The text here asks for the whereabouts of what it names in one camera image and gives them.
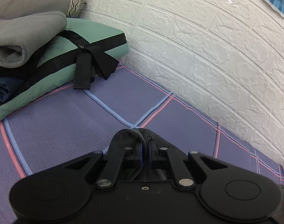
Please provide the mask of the purple plaid bed sheet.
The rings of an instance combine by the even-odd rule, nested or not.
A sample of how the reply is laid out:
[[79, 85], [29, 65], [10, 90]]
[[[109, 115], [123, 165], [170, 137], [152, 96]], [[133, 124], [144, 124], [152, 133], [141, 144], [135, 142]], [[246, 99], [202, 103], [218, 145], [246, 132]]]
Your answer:
[[0, 122], [0, 223], [16, 217], [8, 195], [33, 173], [95, 150], [106, 151], [123, 128], [144, 127], [180, 148], [198, 151], [284, 185], [284, 161], [263, 154], [264, 137], [242, 118], [225, 114], [216, 98], [194, 105], [120, 66], [89, 91], [66, 84]]

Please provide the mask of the grey folded blanket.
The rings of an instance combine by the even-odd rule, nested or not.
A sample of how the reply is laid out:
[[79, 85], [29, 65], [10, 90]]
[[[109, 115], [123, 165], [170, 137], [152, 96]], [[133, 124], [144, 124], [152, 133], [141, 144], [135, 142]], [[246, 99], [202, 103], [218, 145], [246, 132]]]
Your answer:
[[63, 12], [51, 11], [14, 19], [0, 18], [0, 67], [24, 65], [34, 52], [67, 25]]

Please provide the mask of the dark grey pants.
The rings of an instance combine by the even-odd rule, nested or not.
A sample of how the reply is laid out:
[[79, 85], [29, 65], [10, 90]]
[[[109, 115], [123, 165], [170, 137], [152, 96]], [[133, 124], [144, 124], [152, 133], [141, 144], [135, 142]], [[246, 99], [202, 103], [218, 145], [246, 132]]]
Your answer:
[[[169, 143], [153, 131], [143, 128], [121, 130], [111, 140], [108, 151], [125, 144], [142, 142], [143, 168], [134, 181], [163, 181], [149, 165], [151, 139]], [[258, 221], [270, 216], [277, 223], [284, 223], [284, 185], [276, 185], [262, 175], [197, 151], [185, 155], [187, 159], [184, 162], [195, 181], [195, 187], [180, 189], [192, 190], [204, 209], [232, 221]]]

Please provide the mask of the grey pillow with patterned edge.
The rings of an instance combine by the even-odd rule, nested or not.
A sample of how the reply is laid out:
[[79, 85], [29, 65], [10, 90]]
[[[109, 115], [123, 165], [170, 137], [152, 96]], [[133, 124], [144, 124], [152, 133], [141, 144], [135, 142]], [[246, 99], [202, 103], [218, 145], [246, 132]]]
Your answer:
[[85, 6], [84, 0], [0, 0], [0, 18], [14, 19], [51, 11], [76, 18]]

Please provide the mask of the dark blue folded clothing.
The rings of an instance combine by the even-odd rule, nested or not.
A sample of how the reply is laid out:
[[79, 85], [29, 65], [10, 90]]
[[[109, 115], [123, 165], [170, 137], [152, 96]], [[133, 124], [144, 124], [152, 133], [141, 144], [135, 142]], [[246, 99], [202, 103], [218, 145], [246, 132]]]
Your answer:
[[24, 81], [12, 77], [0, 77], [0, 106], [8, 102], [15, 94], [20, 93]]

